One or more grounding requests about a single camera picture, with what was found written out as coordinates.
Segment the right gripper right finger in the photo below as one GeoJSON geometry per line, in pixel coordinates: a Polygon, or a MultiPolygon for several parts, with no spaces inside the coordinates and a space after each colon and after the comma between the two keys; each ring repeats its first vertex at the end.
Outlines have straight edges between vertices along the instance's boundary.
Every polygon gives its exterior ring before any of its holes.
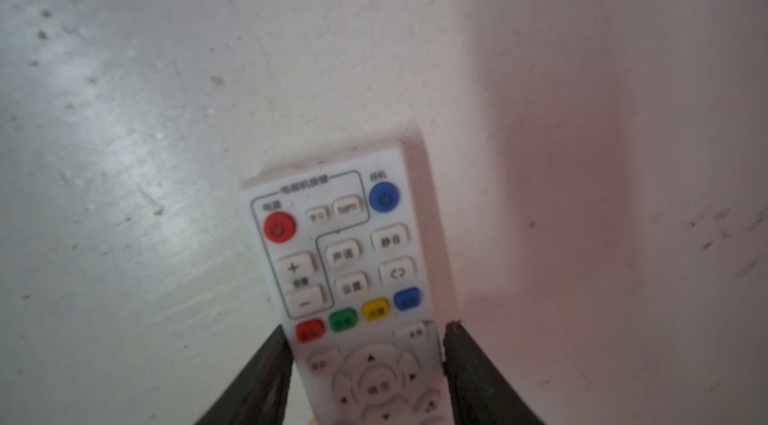
{"type": "Polygon", "coordinates": [[[455,424],[544,425],[460,321],[446,325],[443,347],[455,424]]]}

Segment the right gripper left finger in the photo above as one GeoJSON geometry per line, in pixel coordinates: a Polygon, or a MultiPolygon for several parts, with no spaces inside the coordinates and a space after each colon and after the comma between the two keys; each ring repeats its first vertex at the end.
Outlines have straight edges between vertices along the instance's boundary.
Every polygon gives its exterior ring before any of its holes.
{"type": "Polygon", "coordinates": [[[196,424],[282,424],[293,362],[284,330],[278,325],[196,424]]]}

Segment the white remote control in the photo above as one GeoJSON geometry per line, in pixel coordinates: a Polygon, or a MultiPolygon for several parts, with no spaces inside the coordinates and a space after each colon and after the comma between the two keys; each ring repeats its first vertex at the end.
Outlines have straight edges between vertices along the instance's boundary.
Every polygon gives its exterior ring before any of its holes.
{"type": "Polygon", "coordinates": [[[241,197],[315,420],[451,423],[403,145],[265,172],[241,197]]]}

